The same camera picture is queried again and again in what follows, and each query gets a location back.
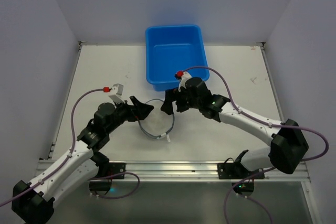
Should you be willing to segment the white mesh laundry bag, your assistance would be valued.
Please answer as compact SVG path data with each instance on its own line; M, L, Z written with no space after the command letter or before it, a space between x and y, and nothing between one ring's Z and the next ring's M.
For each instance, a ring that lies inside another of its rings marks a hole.
M152 105L154 109L145 120L138 121L138 125L147 137L153 140L170 142L170 132L175 124L175 114L167 115L161 111L163 102L162 99L158 98L148 100L145 104Z

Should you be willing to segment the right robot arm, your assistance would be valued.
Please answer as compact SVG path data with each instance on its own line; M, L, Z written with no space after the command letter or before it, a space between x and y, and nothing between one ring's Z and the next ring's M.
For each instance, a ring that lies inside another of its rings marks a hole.
M262 124L264 118L259 115L255 115L256 120L252 120L234 108L229 98L212 94L199 77L190 78L178 88L165 91L161 111L171 115L173 105L180 113L197 109L204 117L235 126L266 144L265 148L259 150L242 151L233 163L225 165L226 170L238 177L271 167L292 174L309 148L296 121L267 120L266 124Z

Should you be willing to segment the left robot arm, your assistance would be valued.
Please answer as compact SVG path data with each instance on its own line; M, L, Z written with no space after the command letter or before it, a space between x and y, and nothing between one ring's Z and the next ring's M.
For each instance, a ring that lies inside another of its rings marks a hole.
M110 176L109 159L100 150L109 135L124 122L146 119L154 107L134 96L132 104L103 103L71 147L49 168L30 182L19 181L13 188L12 211L26 223L47 223L62 197L86 180Z

